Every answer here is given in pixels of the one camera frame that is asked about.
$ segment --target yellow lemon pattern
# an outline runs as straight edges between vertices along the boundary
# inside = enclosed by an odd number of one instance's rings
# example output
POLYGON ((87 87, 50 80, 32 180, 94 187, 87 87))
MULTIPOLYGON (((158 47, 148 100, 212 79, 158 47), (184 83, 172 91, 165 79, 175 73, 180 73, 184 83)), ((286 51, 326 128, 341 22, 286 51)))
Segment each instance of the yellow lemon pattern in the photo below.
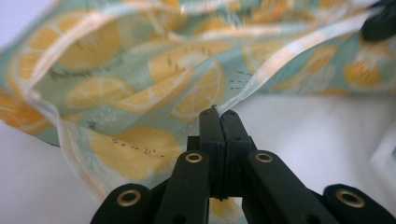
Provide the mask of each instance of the yellow lemon pattern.
MULTIPOLYGON (((341 0, 63 0, 1 53, 0 119, 59 137, 95 192, 156 183, 212 105, 258 88, 394 93, 396 37, 351 32, 361 11, 341 0)), ((245 223, 235 200, 210 203, 214 222, 245 223)))
POLYGON ((137 127, 114 137, 91 133, 90 146, 110 169, 129 179, 170 172, 181 146, 169 132, 137 127))
POLYGON ((155 83, 202 63, 211 56, 230 48, 227 42, 191 43, 154 56, 148 62, 149 73, 155 83))
POLYGON ((380 82, 379 69, 368 67, 365 62, 349 63, 344 67, 346 81, 351 85, 373 86, 380 82))
POLYGON ((89 108, 129 96, 134 90, 120 77, 91 77, 77 84, 64 98, 69 109, 89 108))
POLYGON ((120 51, 117 23, 111 21, 83 36, 63 53, 58 62, 72 69, 96 68, 120 51))
POLYGON ((24 133, 39 133, 50 123, 37 110, 0 90, 0 120, 24 133))
POLYGON ((224 201, 210 199, 210 211, 218 217, 234 220, 238 217, 239 206, 233 198, 224 201))
POLYGON ((224 86, 223 68, 219 62, 213 61, 205 74, 171 111, 171 115, 184 121, 197 119, 199 113, 219 102, 224 86))
POLYGON ((133 94, 113 105, 134 112, 145 112, 173 100, 186 87, 191 77, 190 71, 169 77, 154 86, 133 94))
MULTIPOLYGON (((325 46, 317 49, 298 73, 282 82, 277 83, 273 87, 273 90, 287 91, 297 89, 300 91, 302 83, 307 81, 310 77, 324 77, 329 75, 326 71, 322 71, 322 69, 328 65, 329 61, 334 57, 336 52, 337 48, 333 46, 325 46)), ((325 80, 322 78, 317 86, 325 84, 324 82, 325 80)))
POLYGON ((88 11, 83 10, 70 11, 37 30, 22 49, 19 75, 23 78, 29 78, 41 54, 88 13, 88 11))
POLYGON ((257 43, 242 47, 242 55, 251 73, 255 73, 273 53, 284 46, 283 40, 257 43))
POLYGON ((259 7, 251 10, 244 18, 245 24, 277 21, 288 9, 287 0, 263 0, 259 7))

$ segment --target black clip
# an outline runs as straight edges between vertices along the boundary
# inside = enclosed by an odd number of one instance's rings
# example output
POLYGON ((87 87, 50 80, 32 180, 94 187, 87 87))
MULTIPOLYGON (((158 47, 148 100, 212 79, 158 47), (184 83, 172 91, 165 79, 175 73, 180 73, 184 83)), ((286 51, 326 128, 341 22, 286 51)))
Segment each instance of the black clip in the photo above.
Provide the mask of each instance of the black clip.
POLYGON ((396 1, 381 0, 370 7, 383 7, 383 9, 364 22, 361 27, 364 40, 375 42, 396 35, 396 1))
POLYGON ((200 114, 171 177, 153 189, 114 189, 91 224, 207 224, 209 198, 242 198, 249 224, 396 224, 358 189, 333 185, 323 196, 308 189, 275 153, 258 150, 239 116, 216 108, 200 114))

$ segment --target metal grommet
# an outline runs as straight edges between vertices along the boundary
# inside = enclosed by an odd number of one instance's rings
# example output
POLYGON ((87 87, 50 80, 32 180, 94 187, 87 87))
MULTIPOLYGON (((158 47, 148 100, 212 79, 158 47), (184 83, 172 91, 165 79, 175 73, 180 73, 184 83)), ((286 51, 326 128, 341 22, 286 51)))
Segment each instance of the metal grommet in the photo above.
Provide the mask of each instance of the metal grommet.
POLYGON ((202 156, 198 153, 190 153, 186 156, 186 161, 188 162, 200 162, 202 160, 202 156))
POLYGON ((352 191, 339 189, 335 192, 338 200, 351 207, 361 208, 365 205, 363 198, 352 191))
POLYGON ((274 159, 272 158, 272 156, 270 156, 270 155, 268 155, 268 154, 266 154, 266 153, 261 152, 261 153, 258 153, 258 154, 256 155, 256 160, 262 161, 262 162, 271 162, 271 161, 273 161, 274 159))
POLYGON ((128 207, 139 202, 141 197, 142 195, 139 191, 135 189, 128 189, 119 195, 119 197, 117 198, 117 203, 122 207, 128 207))

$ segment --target white surface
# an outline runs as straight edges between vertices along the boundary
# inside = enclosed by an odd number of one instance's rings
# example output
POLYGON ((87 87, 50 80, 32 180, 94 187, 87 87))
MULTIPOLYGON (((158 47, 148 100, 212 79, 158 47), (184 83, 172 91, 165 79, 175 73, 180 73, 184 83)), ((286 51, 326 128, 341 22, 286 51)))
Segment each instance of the white surface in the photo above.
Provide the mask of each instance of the white surface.
MULTIPOLYGON (((0 0, 0 48, 50 0, 38 2, 0 0)), ((384 187, 369 162, 396 120, 395 98, 256 94, 234 110, 257 147, 277 153, 309 188, 321 193, 331 184, 351 185, 396 215, 394 189, 384 187)), ((100 203, 73 176, 59 148, 3 123, 0 143, 0 223, 90 222, 100 203)))

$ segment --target fabric bag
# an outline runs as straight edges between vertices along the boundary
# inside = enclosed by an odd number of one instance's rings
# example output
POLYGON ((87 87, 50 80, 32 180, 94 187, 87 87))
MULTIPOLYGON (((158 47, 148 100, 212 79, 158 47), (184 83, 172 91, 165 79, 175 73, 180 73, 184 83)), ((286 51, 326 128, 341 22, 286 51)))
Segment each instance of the fabric bag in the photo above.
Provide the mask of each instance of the fabric bag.
MULTIPOLYGON (((152 188, 212 105, 221 114, 257 91, 395 93, 396 39, 364 40, 380 13, 367 6, 60 1, 1 54, 0 119, 60 146, 100 199, 127 182, 152 188)), ((211 201, 210 220, 246 222, 234 200, 211 201)))

